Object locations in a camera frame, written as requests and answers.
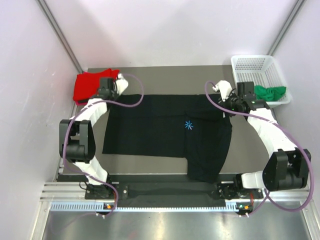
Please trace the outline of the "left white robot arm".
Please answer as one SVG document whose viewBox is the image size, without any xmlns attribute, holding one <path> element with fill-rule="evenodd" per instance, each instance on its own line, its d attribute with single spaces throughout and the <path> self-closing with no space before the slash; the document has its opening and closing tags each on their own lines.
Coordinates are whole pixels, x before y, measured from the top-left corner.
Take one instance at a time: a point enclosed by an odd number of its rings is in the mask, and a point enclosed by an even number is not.
<svg viewBox="0 0 320 240">
<path fill-rule="evenodd" d="M 116 198 L 109 173 L 103 169 L 96 157 L 96 142 L 93 126 L 108 111 L 105 102 L 116 101 L 123 89 L 120 79 L 102 77 L 96 92 L 84 108 L 70 119 L 59 123 L 59 154 L 84 174 L 88 198 Z"/>
</svg>

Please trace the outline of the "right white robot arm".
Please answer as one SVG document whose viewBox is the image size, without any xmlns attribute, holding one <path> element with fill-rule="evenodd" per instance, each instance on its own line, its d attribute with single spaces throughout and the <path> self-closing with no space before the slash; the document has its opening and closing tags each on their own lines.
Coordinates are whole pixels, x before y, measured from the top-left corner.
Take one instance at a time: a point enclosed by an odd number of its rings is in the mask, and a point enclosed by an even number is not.
<svg viewBox="0 0 320 240">
<path fill-rule="evenodd" d="M 220 93 L 218 103 L 228 110 L 230 116 L 234 116 L 235 112 L 244 114 L 269 155 L 263 170 L 236 175 L 234 194 L 245 198 L 252 189 L 275 192 L 305 188 L 309 177 L 305 158 L 311 155 L 308 150 L 301 152 L 279 129 L 267 102 L 255 94 L 255 84 L 252 81 L 239 82 L 233 89 L 228 81 L 221 80 L 213 89 Z"/>
</svg>

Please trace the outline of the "black t shirt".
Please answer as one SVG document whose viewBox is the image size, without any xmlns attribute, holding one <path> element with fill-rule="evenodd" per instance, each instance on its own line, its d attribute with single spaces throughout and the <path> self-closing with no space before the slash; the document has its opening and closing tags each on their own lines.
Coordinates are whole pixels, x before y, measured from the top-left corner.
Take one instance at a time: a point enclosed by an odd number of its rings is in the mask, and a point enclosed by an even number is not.
<svg viewBox="0 0 320 240">
<path fill-rule="evenodd" d="M 213 183 L 226 161 L 230 118 L 213 106 L 217 94 L 122 95 L 112 105 L 102 152 L 185 158 L 192 180 Z"/>
</svg>

